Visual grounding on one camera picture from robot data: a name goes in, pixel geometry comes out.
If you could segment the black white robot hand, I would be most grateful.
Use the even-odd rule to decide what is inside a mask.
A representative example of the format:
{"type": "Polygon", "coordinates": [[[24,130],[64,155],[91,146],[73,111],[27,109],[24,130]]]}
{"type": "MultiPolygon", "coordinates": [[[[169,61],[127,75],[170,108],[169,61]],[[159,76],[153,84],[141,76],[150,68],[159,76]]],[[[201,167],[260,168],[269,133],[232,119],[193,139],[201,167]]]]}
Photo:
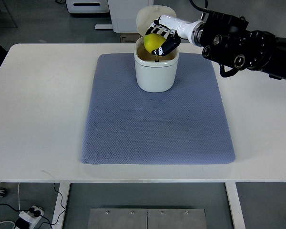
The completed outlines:
{"type": "Polygon", "coordinates": [[[190,23],[168,15],[160,16],[151,23],[145,35],[156,33],[166,38],[166,41],[150,54],[167,56],[180,45],[182,39],[187,39],[191,44],[194,44],[197,25],[197,22],[190,23]]]}

